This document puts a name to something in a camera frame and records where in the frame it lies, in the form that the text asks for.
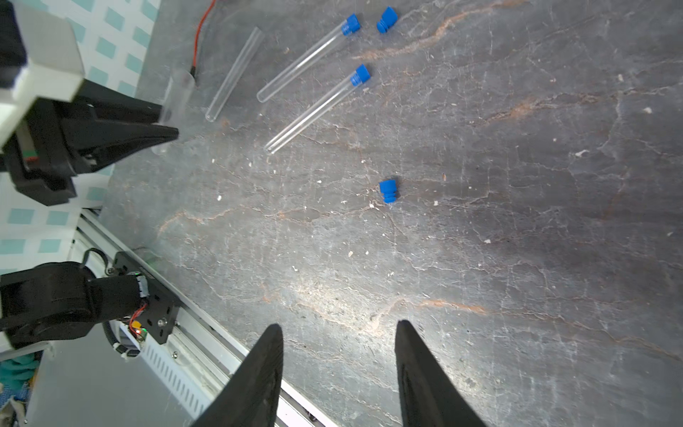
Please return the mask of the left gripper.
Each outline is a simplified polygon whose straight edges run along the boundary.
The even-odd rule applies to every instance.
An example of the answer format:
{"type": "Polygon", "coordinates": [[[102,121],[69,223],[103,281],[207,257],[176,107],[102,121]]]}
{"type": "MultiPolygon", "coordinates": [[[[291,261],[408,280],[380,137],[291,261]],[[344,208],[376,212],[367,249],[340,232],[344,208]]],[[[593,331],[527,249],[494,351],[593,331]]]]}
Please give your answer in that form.
{"type": "Polygon", "coordinates": [[[74,169],[100,171],[179,136],[175,127],[154,125],[160,105],[84,80],[67,21],[21,2],[1,3],[1,170],[17,192],[44,206],[76,197],[74,169]],[[58,107],[73,100],[111,120],[60,121],[58,107]]]}

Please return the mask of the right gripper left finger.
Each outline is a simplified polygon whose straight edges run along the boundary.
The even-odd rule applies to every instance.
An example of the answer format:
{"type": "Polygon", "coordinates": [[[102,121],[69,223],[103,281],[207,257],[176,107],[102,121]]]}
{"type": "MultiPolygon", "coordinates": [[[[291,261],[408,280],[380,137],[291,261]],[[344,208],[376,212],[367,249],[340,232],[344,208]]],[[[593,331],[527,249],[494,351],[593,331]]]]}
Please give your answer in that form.
{"type": "Polygon", "coordinates": [[[284,366],[280,325],[268,326],[194,427],[268,426],[277,421],[284,366]]]}

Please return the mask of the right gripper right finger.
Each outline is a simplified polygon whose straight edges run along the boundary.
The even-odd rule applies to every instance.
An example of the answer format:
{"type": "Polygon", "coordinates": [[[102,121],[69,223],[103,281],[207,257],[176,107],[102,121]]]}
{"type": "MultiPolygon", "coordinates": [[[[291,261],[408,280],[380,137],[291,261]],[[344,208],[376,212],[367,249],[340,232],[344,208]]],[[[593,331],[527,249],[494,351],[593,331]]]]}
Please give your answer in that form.
{"type": "Polygon", "coordinates": [[[405,426],[483,426],[413,325],[400,320],[395,336],[399,401],[405,426]]]}

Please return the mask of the clear test tube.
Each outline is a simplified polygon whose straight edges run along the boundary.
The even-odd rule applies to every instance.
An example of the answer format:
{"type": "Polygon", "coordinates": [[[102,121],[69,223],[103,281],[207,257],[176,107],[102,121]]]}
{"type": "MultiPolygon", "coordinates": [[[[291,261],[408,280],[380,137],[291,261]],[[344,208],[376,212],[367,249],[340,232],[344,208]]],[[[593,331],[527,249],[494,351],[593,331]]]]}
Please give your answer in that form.
{"type": "Polygon", "coordinates": [[[183,120],[195,89],[196,81],[191,71],[185,69],[174,69],[172,71],[165,90],[165,98],[158,124],[174,127],[179,131],[174,144],[180,144],[188,140],[187,132],[183,128],[183,120]]]}
{"type": "Polygon", "coordinates": [[[260,48],[263,39],[263,32],[260,28],[255,27],[247,39],[247,42],[245,42],[231,69],[229,70],[226,78],[223,80],[206,112],[205,118],[208,122],[215,122],[222,112],[227,101],[229,101],[232,92],[237,86],[238,81],[240,78],[242,78],[247,66],[260,48]]]}
{"type": "Polygon", "coordinates": [[[364,85],[365,81],[359,73],[353,73],[348,79],[341,81],[332,90],[316,101],[285,129],[273,137],[265,146],[265,151],[271,155],[283,149],[289,142],[307,129],[315,121],[327,114],[334,106],[343,101],[357,89],[364,85]]]}
{"type": "Polygon", "coordinates": [[[316,65],[329,53],[334,51],[335,48],[352,34],[353,31],[351,30],[351,25],[348,21],[340,23],[265,85],[257,93],[257,100],[260,103],[265,103],[270,100],[275,94],[278,94],[288,84],[295,80],[295,78],[298,78],[298,76],[304,73],[304,71],[316,65]]]}

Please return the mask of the blue stopper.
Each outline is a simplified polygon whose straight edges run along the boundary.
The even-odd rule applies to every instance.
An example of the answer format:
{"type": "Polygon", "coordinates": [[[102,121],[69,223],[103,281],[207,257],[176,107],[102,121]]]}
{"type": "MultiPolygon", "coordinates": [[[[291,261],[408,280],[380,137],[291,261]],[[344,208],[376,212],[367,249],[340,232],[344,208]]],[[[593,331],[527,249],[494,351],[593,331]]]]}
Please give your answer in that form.
{"type": "Polygon", "coordinates": [[[350,83],[357,87],[363,85],[371,78],[371,74],[365,64],[361,64],[350,76],[350,83]]]}
{"type": "Polygon", "coordinates": [[[392,7],[387,7],[376,23],[381,34],[386,34],[398,22],[398,13],[392,7]]]}
{"type": "Polygon", "coordinates": [[[341,33],[345,37],[348,37],[349,35],[359,31],[361,29],[361,24],[359,22],[359,19],[357,18],[356,14],[350,15],[342,24],[341,26],[341,33]]]}
{"type": "Polygon", "coordinates": [[[379,190],[385,204],[391,204],[398,200],[398,182],[395,179],[381,181],[379,190]]]}

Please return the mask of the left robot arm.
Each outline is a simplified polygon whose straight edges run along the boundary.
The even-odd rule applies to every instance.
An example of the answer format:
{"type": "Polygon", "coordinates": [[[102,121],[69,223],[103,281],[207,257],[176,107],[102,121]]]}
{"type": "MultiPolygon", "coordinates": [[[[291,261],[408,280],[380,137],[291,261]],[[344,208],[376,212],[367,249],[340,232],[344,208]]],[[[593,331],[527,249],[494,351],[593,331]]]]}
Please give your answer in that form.
{"type": "MultiPolygon", "coordinates": [[[[1,5],[1,170],[43,206],[76,197],[80,174],[172,142],[159,105],[85,78],[70,24],[20,2],[1,5]]],[[[147,278],[98,278],[85,262],[44,263],[1,277],[1,335],[11,349],[86,336],[149,306],[147,278]]]]}

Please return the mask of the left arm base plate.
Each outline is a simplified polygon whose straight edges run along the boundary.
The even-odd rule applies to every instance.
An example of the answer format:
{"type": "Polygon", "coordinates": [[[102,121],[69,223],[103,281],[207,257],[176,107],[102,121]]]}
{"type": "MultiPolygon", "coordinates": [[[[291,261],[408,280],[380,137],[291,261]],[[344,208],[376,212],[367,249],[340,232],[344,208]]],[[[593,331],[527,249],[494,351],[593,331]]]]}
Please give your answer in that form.
{"type": "Polygon", "coordinates": [[[181,300],[150,268],[135,260],[132,253],[118,252],[113,269],[119,276],[136,277],[141,284],[142,300],[127,321],[128,331],[140,343],[151,338],[158,344],[165,344],[173,332],[181,300]]]}

